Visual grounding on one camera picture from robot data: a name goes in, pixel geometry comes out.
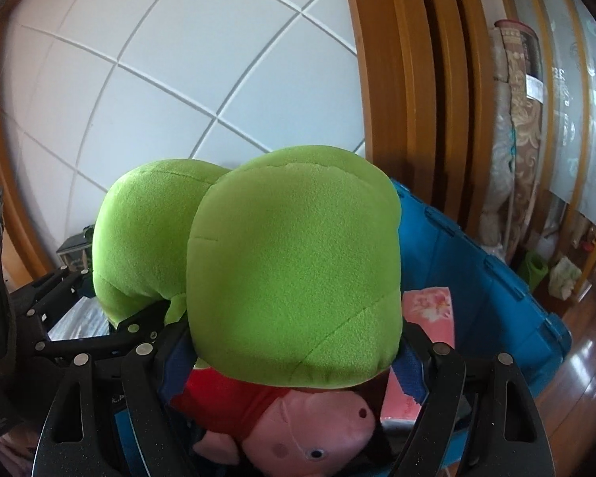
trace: pink box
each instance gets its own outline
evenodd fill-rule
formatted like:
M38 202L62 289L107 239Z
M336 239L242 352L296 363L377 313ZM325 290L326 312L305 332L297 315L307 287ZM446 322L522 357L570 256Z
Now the pink box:
M405 292L402 296L402 315L408 322L419 324L433 342L444 342L455 347L453 302L448 288L431 287ZM391 369L380 414L382 426L385 429L410 428L420 410L421 406L404 394Z

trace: green plush toy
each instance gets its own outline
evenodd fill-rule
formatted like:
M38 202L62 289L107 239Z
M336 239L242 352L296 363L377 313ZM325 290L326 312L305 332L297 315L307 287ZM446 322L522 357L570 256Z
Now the green plush toy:
M157 161L108 192L93 278L116 325L169 299L198 355L258 384L343 388L389 367L402 329L400 202L361 157L305 146L231 172Z

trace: green yoga mat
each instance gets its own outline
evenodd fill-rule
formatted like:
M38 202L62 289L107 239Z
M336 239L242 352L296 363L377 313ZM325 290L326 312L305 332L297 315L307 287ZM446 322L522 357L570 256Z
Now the green yoga mat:
M547 261L544 258L535 251L528 251L517 273L528 284L530 292L533 293L538 284L547 276L549 270Z

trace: pig head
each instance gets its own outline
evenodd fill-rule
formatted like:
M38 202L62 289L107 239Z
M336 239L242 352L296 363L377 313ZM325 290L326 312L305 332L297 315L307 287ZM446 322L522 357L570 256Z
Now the pig head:
M374 429L369 406L352 391L291 390L265 410L241 446L268 477L329 477L359 454ZM217 463L239 461L227 434L208 431L193 448Z

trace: blue plastic bin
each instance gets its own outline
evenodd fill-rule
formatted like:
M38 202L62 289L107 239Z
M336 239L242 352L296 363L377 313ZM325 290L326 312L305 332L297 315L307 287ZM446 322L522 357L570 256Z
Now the blue plastic bin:
M402 203L402 292L448 287L456 350L466 357L489 359L501 351L511 353L532 395L538 395L571 348L563 321L545 312L529 294L528 285L486 254L455 222L406 187L393 184ZM453 434L445 465L461 459L466 435L465 430Z

